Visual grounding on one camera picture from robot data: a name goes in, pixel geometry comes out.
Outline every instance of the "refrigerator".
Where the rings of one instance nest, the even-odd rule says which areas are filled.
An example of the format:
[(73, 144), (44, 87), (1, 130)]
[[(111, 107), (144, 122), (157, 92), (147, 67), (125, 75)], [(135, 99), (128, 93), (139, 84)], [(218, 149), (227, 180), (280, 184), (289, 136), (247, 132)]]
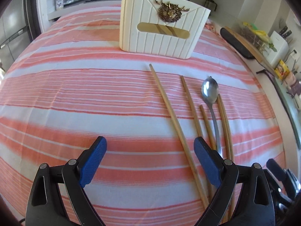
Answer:
[(7, 71), (41, 34), (36, 0), (12, 0), (0, 18), (0, 62)]

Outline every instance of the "striped tablecloth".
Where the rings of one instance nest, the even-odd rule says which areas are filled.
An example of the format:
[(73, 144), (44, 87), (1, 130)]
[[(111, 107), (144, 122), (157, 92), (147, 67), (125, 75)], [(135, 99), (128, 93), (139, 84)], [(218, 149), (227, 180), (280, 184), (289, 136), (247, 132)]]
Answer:
[[(106, 155), (85, 191), (108, 226), (194, 225), (204, 211), (182, 145), (149, 69), (157, 71), (194, 160), (197, 133), (180, 75), (198, 108), (201, 85), (219, 84), (234, 162), (285, 166), (282, 138), (260, 84), (219, 36), (204, 29), (187, 60), (123, 52), (120, 7), (60, 18), (20, 55), (0, 85), (0, 193), (25, 216), (39, 165), (65, 164), (104, 136)], [(211, 122), (207, 107), (205, 111)], [(224, 148), (217, 105), (214, 105)], [(76, 221), (64, 187), (63, 200)]]

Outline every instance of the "spoon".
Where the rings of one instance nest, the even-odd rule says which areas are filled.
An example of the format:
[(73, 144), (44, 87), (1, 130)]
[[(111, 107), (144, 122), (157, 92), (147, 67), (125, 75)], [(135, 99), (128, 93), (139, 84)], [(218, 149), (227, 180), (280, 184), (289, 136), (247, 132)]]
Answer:
[(214, 132), (215, 132), (215, 138), (216, 138), (216, 149), (217, 152), (221, 157), (222, 156), (222, 147), (221, 147), (221, 141), (219, 138), (219, 128), (217, 126), (217, 121), (216, 117), (212, 108), (212, 105), (214, 102), (217, 100), (217, 97), (219, 95), (219, 85), (217, 85), (217, 82), (210, 76), (208, 77), (202, 85), (202, 97), (206, 105), (208, 106), (211, 116), (212, 116), (212, 121), (213, 121), (213, 126), (214, 126)]

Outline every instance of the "wall outlet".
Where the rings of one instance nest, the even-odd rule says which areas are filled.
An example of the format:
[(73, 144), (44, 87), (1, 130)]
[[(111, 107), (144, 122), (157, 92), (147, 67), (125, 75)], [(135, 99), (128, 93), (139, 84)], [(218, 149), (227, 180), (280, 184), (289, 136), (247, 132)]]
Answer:
[(293, 51), (295, 51), (295, 52), (297, 52), (297, 53), (292, 53), (291, 54), (291, 57), (294, 59), (294, 60), (296, 60), (296, 61), (298, 61), (298, 59), (300, 58), (300, 53), (294, 48), (293, 49)]

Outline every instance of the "metal screw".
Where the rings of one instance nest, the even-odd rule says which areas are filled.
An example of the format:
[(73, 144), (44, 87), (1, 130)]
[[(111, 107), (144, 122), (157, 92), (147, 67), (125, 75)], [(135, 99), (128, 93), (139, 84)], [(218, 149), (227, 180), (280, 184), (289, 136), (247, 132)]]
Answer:
[(76, 159), (71, 159), (70, 161), (68, 161), (69, 165), (74, 165), (76, 163)]
[(41, 169), (44, 169), (44, 168), (46, 168), (46, 167), (47, 167), (47, 164), (46, 164), (46, 163), (43, 163), (43, 164), (40, 165), (40, 168), (41, 168)]
[(257, 168), (257, 169), (260, 169), (261, 165), (259, 163), (254, 163), (254, 167)]
[(225, 163), (226, 165), (228, 165), (228, 166), (230, 166), (230, 165), (233, 164), (233, 162), (232, 162), (231, 160), (229, 160), (229, 159), (226, 159), (226, 160), (224, 161), (224, 163)]

